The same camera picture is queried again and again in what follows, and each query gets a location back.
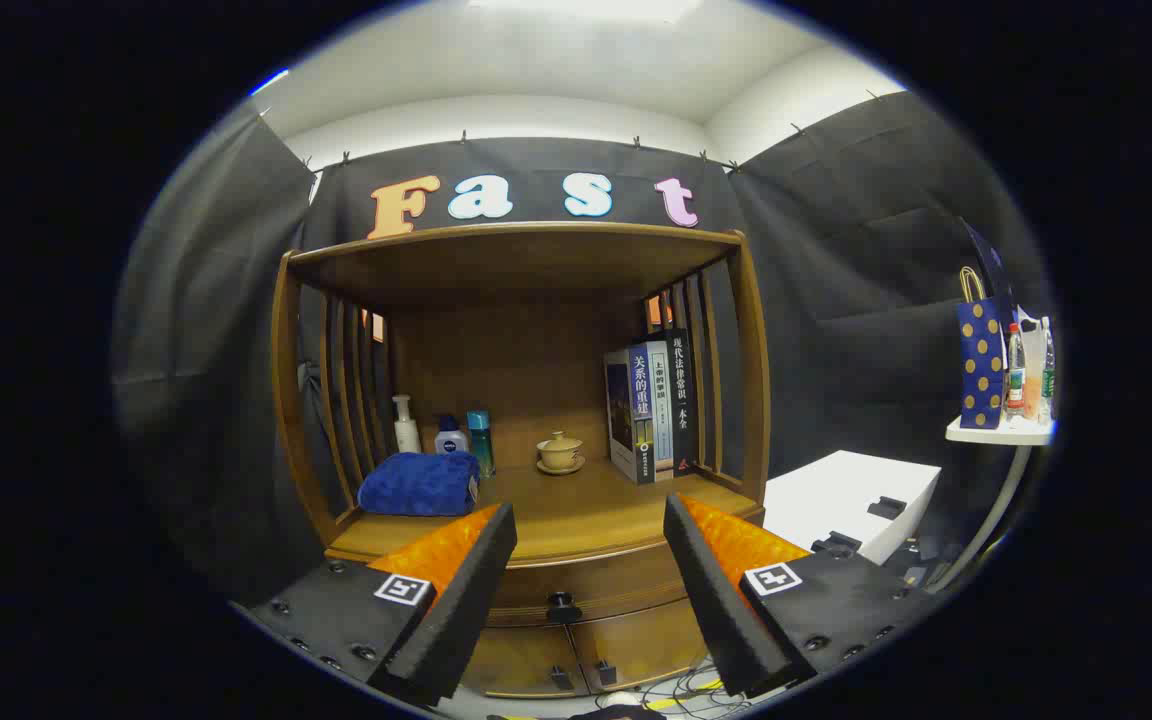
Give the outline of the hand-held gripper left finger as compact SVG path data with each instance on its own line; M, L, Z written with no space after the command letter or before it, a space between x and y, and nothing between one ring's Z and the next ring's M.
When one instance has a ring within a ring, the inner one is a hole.
M366 564L325 560L234 611L353 688L433 708L456 692L516 543L511 503L493 503Z

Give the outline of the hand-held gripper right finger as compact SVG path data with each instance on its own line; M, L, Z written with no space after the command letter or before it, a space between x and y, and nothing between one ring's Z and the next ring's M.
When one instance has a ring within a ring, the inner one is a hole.
M755 698L858 664L934 609L934 597L849 544L803 548L673 493L664 537L727 692Z

